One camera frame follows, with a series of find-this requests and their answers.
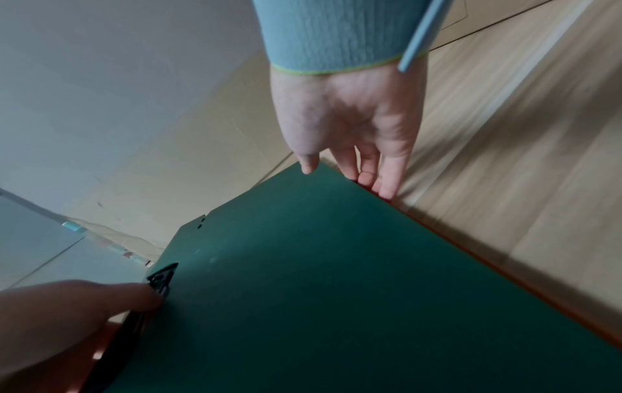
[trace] green sheet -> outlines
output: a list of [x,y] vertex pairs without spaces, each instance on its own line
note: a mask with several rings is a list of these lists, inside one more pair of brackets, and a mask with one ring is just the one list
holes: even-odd
[[323,165],[184,225],[173,262],[110,392],[622,390],[619,350]]

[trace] human hand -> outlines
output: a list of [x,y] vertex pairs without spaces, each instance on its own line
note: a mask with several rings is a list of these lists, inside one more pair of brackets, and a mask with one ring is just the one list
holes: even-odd
[[397,63],[322,76],[272,67],[279,125],[303,172],[313,172],[319,153],[328,148],[345,177],[393,199],[419,132],[427,70],[427,57],[415,60],[406,73]]
[[0,376],[63,352],[125,311],[163,298],[146,284],[60,281],[0,292]]

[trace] cardboard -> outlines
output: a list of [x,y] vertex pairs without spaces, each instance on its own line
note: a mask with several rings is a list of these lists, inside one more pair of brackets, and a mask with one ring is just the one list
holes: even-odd
[[432,49],[467,36],[549,0],[455,0]]

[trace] person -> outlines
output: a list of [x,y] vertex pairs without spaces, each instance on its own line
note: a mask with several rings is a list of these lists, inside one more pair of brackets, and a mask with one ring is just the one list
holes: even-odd
[[[254,4],[279,125],[302,171],[312,173],[329,149],[346,178],[395,198],[419,132],[428,67],[425,52],[406,72],[397,62],[430,0]],[[116,314],[162,301],[146,284],[65,281],[0,292],[0,376],[63,352]]]

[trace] blue sleeve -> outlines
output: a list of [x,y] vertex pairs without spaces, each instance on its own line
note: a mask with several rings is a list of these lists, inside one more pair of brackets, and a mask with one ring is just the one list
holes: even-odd
[[430,0],[253,0],[268,58],[323,74],[399,59]]

